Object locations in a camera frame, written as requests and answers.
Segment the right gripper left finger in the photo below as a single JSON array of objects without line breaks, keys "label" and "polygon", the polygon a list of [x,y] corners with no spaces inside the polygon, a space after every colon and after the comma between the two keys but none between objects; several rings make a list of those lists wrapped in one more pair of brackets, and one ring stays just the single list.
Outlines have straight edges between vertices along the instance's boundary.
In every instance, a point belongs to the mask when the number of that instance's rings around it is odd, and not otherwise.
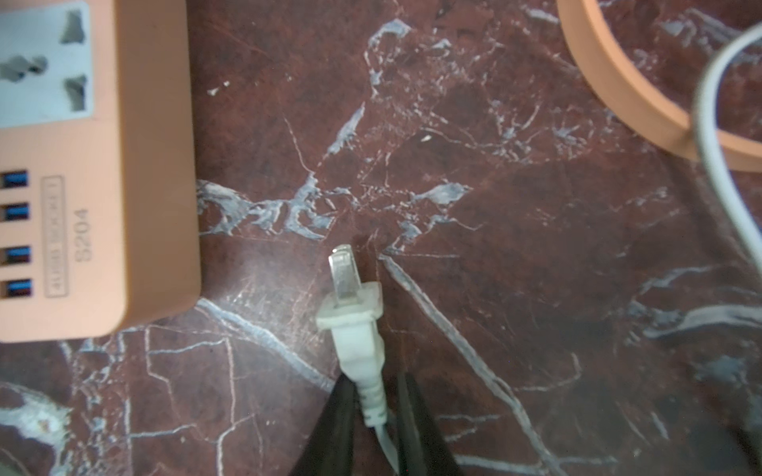
[{"label": "right gripper left finger", "polygon": [[355,413],[355,384],[341,374],[290,475],[349,476],[353,466]]}]

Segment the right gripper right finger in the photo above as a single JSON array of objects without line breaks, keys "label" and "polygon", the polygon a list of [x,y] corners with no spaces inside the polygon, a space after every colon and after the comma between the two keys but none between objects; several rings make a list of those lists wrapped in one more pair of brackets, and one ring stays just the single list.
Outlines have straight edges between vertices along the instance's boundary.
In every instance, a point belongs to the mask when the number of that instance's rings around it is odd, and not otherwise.
[{"label": "right gripper right finger", "polygon": [[429,412],[415,378],[410,373],[398,376],[397,399],[399,474],[464,475]]}]

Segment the pink power strip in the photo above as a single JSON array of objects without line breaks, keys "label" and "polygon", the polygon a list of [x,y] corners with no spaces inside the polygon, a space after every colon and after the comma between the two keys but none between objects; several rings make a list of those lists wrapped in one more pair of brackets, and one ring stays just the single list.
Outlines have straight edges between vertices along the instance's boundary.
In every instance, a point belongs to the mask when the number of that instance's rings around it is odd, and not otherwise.
[{"label": "pink power strip", "polygon": [[1,338],[190,309],[200,238],[188,7],[1,5]]}]

